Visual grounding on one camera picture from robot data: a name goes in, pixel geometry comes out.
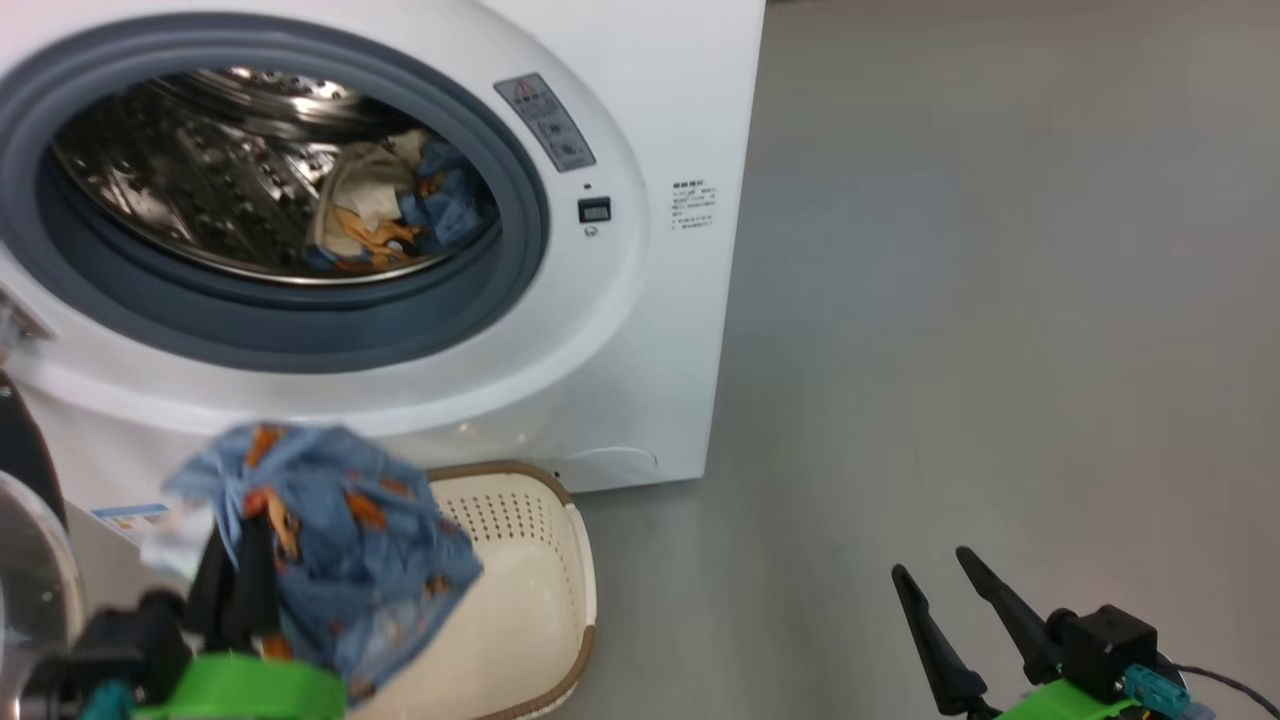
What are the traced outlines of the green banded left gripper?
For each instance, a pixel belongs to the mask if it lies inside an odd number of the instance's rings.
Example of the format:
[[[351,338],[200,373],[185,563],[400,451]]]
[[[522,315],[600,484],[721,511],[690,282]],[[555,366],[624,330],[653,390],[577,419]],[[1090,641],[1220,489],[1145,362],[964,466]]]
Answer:
[[[276,556],[268,515],[241,525],[237,550],[237,641],[246,652],[196,656],[163,702],[134,710],[137,719],[343,719],[343,680],[283,659]],[[186,633],[204,652],[233,650],[224,616],[236,585],[236,565],[219,530],[211,530],[186,598]]]

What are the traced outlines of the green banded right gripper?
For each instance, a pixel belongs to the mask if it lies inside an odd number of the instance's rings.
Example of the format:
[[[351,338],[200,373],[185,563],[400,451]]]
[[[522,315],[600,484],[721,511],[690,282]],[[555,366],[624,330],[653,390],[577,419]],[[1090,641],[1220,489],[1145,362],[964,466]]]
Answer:
[[[1123,719],[1143,710],[1132,698],[1105,703],[1061,676],[1062,650],[1044,620],[970,547],[955,555],[974,591],[996,611],[1023,660],[1023,674],[1033,691],[1018,705],[997,710],[986,702],[987,684],[970,670],[931,616],[928,598],[904,565],[892,568],[901,603],[922,669],[940,715],[963,719]]]

